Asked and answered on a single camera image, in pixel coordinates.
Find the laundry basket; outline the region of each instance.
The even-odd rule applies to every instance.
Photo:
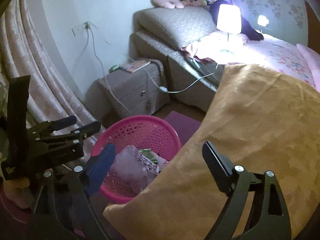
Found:
[[[125,118],[110,126],[92,149],[92,156],[99,155],[104,146],[113,143],[118,154],[127,145],[137,149],[150,148],[167,161],[177,154],[181,143],[175,129],[166,121],[149,115]],[[108,173],[100,191],[112,202],[125,204],[136,194],[129,184],[119,179],[115,172]]]

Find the book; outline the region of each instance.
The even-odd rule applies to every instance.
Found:
[[[125,63],[122,64],[120,67],[130,73],[133,73],[147,65],[150,64],[150,61],[144,60],[144,59],[138,59],[137,61],[133,62],[133,63]]]

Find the lampshade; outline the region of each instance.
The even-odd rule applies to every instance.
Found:
[[[240,33],[242,29],[240,8],[231,4],[220,5],[217,29],[226,33]]]
[[[259,15],[258,17],[258,24],[260,26],[264,26],[266,27],[269,24],[269,20],[267,17],[265,17],[264,15]]]

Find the black plush toy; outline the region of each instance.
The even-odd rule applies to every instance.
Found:
[[[232,4],[231,2],[225,1],[225,0],[216,0],[211,6],[210,6],[210,13],[212,15],[213,21],[215,24],[217,24],[218,20],[218,13],[220,5],[222,4]],[[250,40],[253,41],[261,41],[263,40],[263,35],[261,33],[256,32],[250,25],[250,23],[241,16],[241,23],[242,23],[242,30],[241,33],[248,36]]]

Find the nightstand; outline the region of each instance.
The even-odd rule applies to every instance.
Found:
[[[159,108],[170,103],[169,95],[161,92],[144,71],[145,69],[149,72],[158,86],[167,87],[162,63],[158,60],[148,60],[151,61],[149,65],[134,73],[118,69],[106,76],[113,94],[129,109],[129,113],[111,95],[105,79],[98,80],[121,118],[138,114],[152,115]]]

